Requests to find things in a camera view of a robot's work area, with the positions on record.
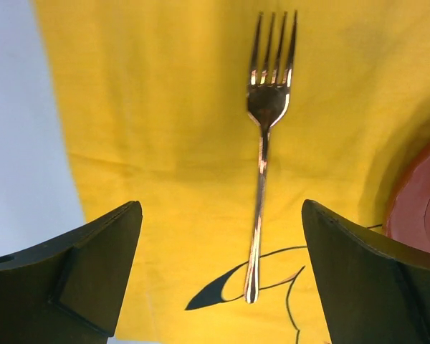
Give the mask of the copper fork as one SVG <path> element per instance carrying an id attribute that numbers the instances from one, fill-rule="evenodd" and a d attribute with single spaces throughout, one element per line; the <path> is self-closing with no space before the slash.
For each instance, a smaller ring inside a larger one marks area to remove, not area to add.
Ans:
<path id="1" fill-rule="evenodd" d="M 283 74 L 280 74 L 280 62 L 285 43 L 287 13 L 282 18 L 279 44 L 274 60 L 270 59 L 274 35 L 275 16 L 272 16 L 267 42 L 267 51 L 263 63 L 259 63 L 260 34 L 263 13 L 259 13 L 254 44 L 249 63 L 249 81 L 247 85 L 247 113 L 259 127 L 259 156 L 257 194 L 254 208 L 254 226 L 247 275 L 244 283 L 244 298 L 253 304 L 259 296 L 259 257 L 263 224 L 264 195 L 267 180 L 269 137 L 271 129 L 282 119 L 290 104 L 292 75 L 295 70 L 295 50 L 297 39 L 298 14 L 293 14 L 293 25 L 288 44 L 287 59 Z"/>

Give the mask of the red plastic plate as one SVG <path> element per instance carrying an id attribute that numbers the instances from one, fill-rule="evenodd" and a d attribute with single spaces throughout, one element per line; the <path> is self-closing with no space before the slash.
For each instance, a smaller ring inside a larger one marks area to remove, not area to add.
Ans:
<path id="1" fill-rule="evenodd" d="M 430 142 L 391 192 L 383 227 L 387 237 L 430 253 Z"/>

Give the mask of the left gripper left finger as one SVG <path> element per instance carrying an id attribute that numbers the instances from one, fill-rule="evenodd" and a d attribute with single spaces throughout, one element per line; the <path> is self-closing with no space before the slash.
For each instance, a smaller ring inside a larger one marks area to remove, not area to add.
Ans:
<path id="1" fill-rule="evenodd" d="M 143 211 L 100 218 L 0 257 L 0 343 L 106 343 L 123 304 Z"/>

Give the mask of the yellow pikachu placemat cloth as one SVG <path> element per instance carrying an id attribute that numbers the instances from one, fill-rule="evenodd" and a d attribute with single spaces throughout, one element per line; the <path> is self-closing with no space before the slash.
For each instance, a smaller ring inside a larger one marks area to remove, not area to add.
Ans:
<path id="1" fill-rule="evenodd" d="M 158 343 L 329 343 L 305 247 L 313 199 L 378 228 L 430 139 L 430 1 L 36 1 L 65 145 L 92 220 L 143 224 L 116 335 Z M 259 299 L 244 301 L 259 131 L 257 17 L 297 27 L 270 135 Z"/>

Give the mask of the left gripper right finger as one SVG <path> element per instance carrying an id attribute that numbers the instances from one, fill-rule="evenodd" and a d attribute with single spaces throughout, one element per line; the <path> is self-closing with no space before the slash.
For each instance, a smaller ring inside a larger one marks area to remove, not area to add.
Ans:
<path id="1" fill-rule="evenodd" d="M 332 343 L 430 343 L 430 253 L 312 200 L 302 225 Z"/>

